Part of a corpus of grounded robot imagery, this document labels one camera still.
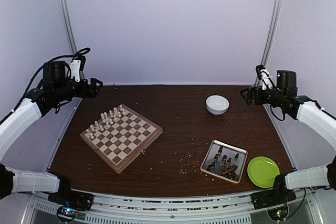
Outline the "wooden chess board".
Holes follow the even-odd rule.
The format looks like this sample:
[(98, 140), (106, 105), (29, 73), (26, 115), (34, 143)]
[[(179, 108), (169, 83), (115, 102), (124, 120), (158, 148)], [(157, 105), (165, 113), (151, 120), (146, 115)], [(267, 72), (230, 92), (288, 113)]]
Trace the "wooden chess board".
[(80, 134), (81, 139), (116, 173), (121, 173), (162, 133), (162, 127), (124, 105), (123, 124), (114, 131), (104, 132), (93, 140)]

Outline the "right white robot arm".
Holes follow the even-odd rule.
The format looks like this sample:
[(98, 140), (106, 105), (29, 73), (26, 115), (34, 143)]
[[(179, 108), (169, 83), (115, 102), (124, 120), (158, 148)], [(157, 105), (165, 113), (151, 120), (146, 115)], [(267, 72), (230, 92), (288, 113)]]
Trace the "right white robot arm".
[[(335, 117), (325, 111), (318, 101), (306, 95), (297, 95), (297, 75), (294, 71), (278, 70), (277, 83), (272, 81), (263, 65), (256, 67), (256, 73), (261, 85), (240, 91), (246, 104), (268, 104), (271, 109), (280, 108), (284, 118), (288, 115), (305, 124), (335, 148)], [(289, 191), (299, 188), (335, 189), (335, 160), (323, 166), (278, 175), (269, 199), (279, 204), (289, 196)]]

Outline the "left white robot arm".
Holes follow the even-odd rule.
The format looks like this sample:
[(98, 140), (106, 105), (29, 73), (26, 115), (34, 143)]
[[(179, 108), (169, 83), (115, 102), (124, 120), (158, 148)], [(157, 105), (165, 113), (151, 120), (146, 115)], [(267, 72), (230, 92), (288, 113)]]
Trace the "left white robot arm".
[[(73, 98), (95, 98), (102, 81), (87, 80), (82, 73), (84, 59), (76, 58), (70, 64), (52, 60), (43, 64), (43, 78), (34, 89), (25, 91), (17, 106), (1, 120), (1, 157), (17, 139), (50, 110), (58, 112)], [(64, 205), (71, 205), (76, 197), (66, 176), (49, 172), (17, 170), (1, 165), (1, 198), (13, 193), (50, 193)]]

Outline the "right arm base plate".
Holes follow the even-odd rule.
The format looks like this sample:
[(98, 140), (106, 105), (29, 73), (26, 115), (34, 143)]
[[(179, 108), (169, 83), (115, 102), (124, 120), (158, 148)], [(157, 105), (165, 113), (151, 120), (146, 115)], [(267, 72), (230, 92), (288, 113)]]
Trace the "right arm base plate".
[(286, 204), (295, 199), (296, 194), (294, 191), (279, 193), (271, 189), (251, 194), (251, 200), (255, 210)]

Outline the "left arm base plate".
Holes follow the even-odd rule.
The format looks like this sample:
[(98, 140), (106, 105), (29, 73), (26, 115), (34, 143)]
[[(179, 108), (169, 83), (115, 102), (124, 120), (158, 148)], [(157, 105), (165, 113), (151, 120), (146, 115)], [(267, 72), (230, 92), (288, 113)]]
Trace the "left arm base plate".
[(67, 206), (75, 210), (90, 210), (93, 203), (94, 195), (79, 191), (70, 191), (69, 196), (60, 193), (48, 193), (48, 200), (59, 205)]

